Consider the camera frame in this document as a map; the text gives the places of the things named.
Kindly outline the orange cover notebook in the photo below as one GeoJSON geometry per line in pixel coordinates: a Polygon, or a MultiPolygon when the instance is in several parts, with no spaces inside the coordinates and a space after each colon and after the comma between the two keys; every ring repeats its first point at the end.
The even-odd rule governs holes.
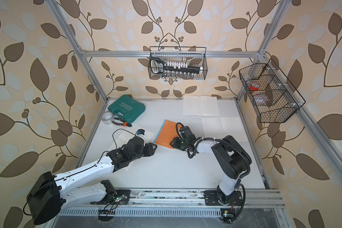
{"type": "Polygon", "coordinates": [[[176,137],[178,137],[176,132],[176,123],[165,120],[156,136],[154,143],[169,149],[173,149],[170,143],[176,137]]]}

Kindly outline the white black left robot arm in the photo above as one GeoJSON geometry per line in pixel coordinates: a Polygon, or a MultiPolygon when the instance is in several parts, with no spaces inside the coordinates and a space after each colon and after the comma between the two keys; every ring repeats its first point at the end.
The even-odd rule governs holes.
{"type": "Polygon", "coordinates": [[[87,183],[127,167],[131,162],[155,154],[157,145],[133,137],[122,147],[105,151],[100,159],[66,173],[46,172],[38,178],[27,195],[26,207],[34,225],[41,225],[61,211],[86,204],[117,204],[124,200],[109,180],[92,186],[87,183]]]}

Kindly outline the green cover notebook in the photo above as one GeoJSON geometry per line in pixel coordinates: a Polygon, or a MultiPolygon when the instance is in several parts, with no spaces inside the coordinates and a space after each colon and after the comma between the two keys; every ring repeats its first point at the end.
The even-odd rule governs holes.
{"type": "Polygon", "coordinates": [[[242,121],[238,117],[210,117],[202,119],[205,137],[222,139],[227,135],[237,142],[248,141],[242,121]]]}

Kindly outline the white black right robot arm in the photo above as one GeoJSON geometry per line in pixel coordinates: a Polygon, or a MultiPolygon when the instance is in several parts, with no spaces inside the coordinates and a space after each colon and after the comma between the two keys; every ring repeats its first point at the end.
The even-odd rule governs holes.
{"type": "Polygon", "coordinates": [[[217,159],[224,176],[217,186],[214,198],[219,204],[228,206],[238,196],[242,179],[250,174],[252,159],[234,137],[227,135],[223,139],[196,137],[188,126],[176,123],[175,137],[170,146],[185,151],[189,159],[197,154],[212,154],[217,159]]]}

